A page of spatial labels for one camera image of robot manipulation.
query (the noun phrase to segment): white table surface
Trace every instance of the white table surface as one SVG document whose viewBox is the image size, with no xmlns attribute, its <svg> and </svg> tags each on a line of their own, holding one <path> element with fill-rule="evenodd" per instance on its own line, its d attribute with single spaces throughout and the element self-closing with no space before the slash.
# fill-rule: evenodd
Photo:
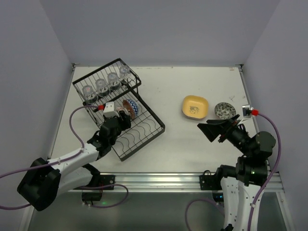
<svg viewBox="0 0 308 231">
<path fill-rule="evenodd" d="M 98 67 L 76 67 L 73 80 Z M 216 119 L 214 107 L 219 102 L 231 103 L 242 115 L 248 104 L 244 86 L 236 67 L 131 67 L 142 81 L 139 94 L 164 122 L 166 131 L 133 156 L 121 162 L 114 151 L 92 163 L 101 172 L 202 172 L 216 171 L 221 164 L 235 166 L 241 153 L 228 141 L 210 143 L 197 127 L 207 119 Z M 209 102 L 205 119 L 186 118 L 181 112 L 187 95 L 204 97 Z M 82 105 L 73 85 L 66 101 L 52 157 L 59 157 L 78 147 L 68 119 Z M 251 136 L 256 129 L 252 120 L 245 122 Z M 73 127 L 87 141 L 97 126 L 86 110 L 75 113 Z"/>
</svg>

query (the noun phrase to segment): clear glass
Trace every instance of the clear glass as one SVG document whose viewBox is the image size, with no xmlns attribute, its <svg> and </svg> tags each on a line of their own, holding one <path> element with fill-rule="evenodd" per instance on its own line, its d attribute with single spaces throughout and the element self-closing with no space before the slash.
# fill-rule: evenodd
<svg viewBox="0 0 308 231">
<path fill-rule="evenodd" d="M 128 80 L 131 76 L 131 72 L 128 66 L 121 66 L 120 67 L 120 81 L 122 83 L 128 83 Z"/>
<path fill-rule="evenodd" d="M 107 78 L 111 90 L 117 90 L 121 87 L 121 82 L 116 72 L 109 73 Z"/>
<path fill-rule="evenodd" d="M 97 101 L 98 96 L 94 91 L 93 87 L 90 85 L 86 85 L 82 88 L 83 96 L 86 98 L 87 103 L 94 103 Z"/>
<path fill-rule="evenodd" d="M 106 80 L 99 78 L 95 81 L 95 85 L 98 96 L 105 97 L 109 94 L 110 90 Z"/>
</svg>

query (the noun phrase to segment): black clamp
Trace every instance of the black clamp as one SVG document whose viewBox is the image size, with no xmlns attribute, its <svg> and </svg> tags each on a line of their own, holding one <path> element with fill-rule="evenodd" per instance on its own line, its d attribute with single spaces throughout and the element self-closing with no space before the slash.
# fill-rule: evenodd
<svg viewBox="0 0 308 231">
<path fill-rule="evenodd" d="M 93 175 L 90 183 L 87 185 L 87 187 L 100 187 L 100 186 L 107 186 L 110 184 L 115 184 L 115 175 L 101 175 L 99 170 L 97 170 L 95 167 L 93 167 L 90 164 L 86 164 L 83 166 L 87 170 L 90 171 L 90 173 Z M 114 186 L 110 186 L 105 188 L 104 190 L 113 190 Z M 93 202 L 93 201 L 100 201 L 103 196 L 103 191 L 99 190 L 97 192 L 84 192 L 81 194 L 81 200 L 83 202 Z"/>
<path fill-rule="evenodd" d="M 33 161 L 31 167 L 46 165 L 43 158 Z M 51 166 L 27 171 L 17 187 L 17 191 L 37 210 L 47 208 L 56 198 L 61 173 Z"/>
<path fill-rule="evenodd" d="M 201 190 L 222 190 L 216 174 L 212 175 L 209 170 L 204 171 L 204 173 L 199 176 L 199 182 Z"/>
</svg>

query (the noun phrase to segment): plate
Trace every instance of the plate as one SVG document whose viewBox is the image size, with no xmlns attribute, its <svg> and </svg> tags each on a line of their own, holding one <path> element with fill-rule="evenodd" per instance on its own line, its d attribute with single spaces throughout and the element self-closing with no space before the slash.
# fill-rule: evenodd
<svg viewBox="0 0 308 231">
<path fill-rule="evenodd" d="M 135 119 L 139 112 L 138 104 L 131 99 L 123 100 L 122 103 L 123 107 L 129 111 L 131 119 Z"/>
<path fill-rule="evenodd" d="M 203 119 L 208 111 L 208 101 L 200 96 L 188 95 L 183 100 L 182 112 L 193 119 Z"/>
</svg>

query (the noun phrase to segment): white wall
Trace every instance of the white wall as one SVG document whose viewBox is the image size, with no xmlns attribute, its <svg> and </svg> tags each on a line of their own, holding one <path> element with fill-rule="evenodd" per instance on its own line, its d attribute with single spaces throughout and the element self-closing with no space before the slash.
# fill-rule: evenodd
<svg viewBox="0 0 308 231">
<path fill-rule="evenodd" d="M 41 0 L 71 62 L 234 65 L 279 0 Z"/>
<path fill-rule="evenodd" d="M 282 0 L 244 65 L 254 107 L 281 132 L 279 171 L 299 231 L 308 227 L 307 22 L 307 0 Z M 270 128 L 261 118 L 258 122 L 261 129 Z"/>
<path fill-rule="evenodd" d="M 37 0 L 0 1 L 0 174 L 50 153 L 72 66 Z M 0 204 L 25 200 L 25 173 L 0 180 Z M 23 210 L 0 210 L 0 230 L 18 229 Z"/>
</svg>

